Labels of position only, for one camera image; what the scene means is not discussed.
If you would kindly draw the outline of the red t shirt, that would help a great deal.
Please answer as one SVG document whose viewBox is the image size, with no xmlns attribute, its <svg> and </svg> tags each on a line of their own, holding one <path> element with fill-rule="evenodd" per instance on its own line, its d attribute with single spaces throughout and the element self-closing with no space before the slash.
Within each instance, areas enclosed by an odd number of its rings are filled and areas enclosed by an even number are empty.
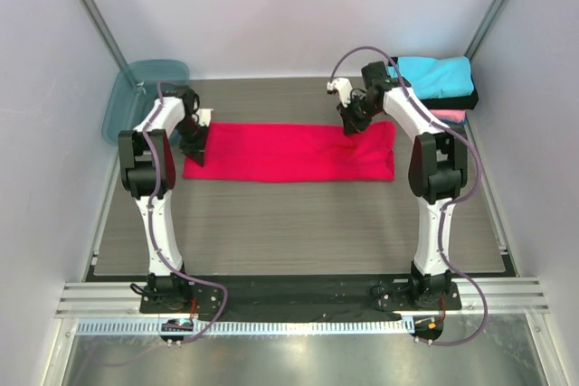
<svg viewBox="0 0 579 386">
<path fill-rule="evenodd" d="M 396 127 L 352 136 L 338 126 L 215 123 L 205 162 L 186 158 L 182 177 L 257 183 L 392 182 Z"/>
</svg>

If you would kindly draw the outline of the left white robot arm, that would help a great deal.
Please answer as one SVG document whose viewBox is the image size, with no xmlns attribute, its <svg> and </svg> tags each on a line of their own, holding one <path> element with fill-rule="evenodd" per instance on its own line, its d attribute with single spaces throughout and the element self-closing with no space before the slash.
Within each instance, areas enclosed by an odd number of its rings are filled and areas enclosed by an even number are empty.
<svg viewBox="0 0 579 386">
<path fill-rule="evenodd" d="M 187 85 L 157 84 L 157 98 L 144 119 L 118 135 L 123 188 L 134 199 L 147 239 L 147 283 L 130 286 L 145 312 L 184 312 L 193 301 L 191 282 L 176 243 L 171 210 L 176 165 L 170 137 L 180 136 L 180 150 L 204 165 L 212 111 L 200 108 L 199 95 Z"/>
</svg>

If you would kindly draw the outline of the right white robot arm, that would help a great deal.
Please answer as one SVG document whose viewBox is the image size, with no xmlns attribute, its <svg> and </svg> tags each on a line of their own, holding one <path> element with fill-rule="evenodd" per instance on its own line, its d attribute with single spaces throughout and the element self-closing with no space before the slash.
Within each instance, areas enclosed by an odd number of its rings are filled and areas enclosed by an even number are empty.
<svg viewBox="0 0 579 386">
<path fill-rule="evenodd" d="M 327 93 L 339 98 L 337 111 L 344 133 L 366 131 L 372 118 L 385 113 L 402 127 L 413 142 L 408 184 L 419 205 L 419 236 L 408 283 L 386 290 L 381 297 L 399 298 L 404 306 L 436 309 L 451 293 L 450 245 L 454 200 L 468 180 L 467 147 L 452 130 L 438 120 L 417 98 L 410 83 L 393 77 L 383 62 L 362 69 L 364 88 L 355 89 L 350 80 L 332 77 Z"/>
</svg>

